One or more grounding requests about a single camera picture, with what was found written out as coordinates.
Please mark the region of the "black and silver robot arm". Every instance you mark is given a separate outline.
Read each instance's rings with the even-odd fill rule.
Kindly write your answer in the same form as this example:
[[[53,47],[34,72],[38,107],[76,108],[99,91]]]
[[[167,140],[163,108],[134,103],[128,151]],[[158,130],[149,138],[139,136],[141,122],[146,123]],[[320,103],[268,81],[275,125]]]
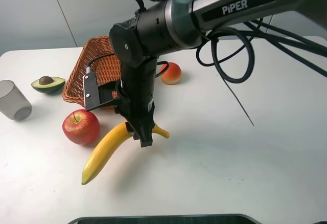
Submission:
[[[298,56],[290,47],[326,56],[326,47],[289,31],[273,27],[274,34],[261,31],[265,16],[297,11],[326,27],[326,0],[136,0],[134,18],[113,25],[109,39],[121,63],[116,91],[122,103],[115,111],[127,121],[127,131],[142,147],[152,145],[154,130],[154,81],[158,57],[211,43],[213,66],[222,80],[243,83],[254,68],[251,40],[263,38],[307,67],[325,76],[326,71]],[[244,75],[233,78],[221,68],[217,56],[220,37],[234,35],[248,52]]]

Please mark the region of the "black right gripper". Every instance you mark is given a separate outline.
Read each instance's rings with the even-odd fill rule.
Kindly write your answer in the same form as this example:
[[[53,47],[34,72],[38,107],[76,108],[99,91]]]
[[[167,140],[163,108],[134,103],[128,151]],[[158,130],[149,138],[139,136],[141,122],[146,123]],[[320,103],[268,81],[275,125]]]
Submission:
[[[127,132],[134,138],[138,132],[141,147],[152,146],[153,92],[157,57],[149,57],[136,68],[121,62],[121,78],[117,94],[121,102],[114,107],[123,116]]]

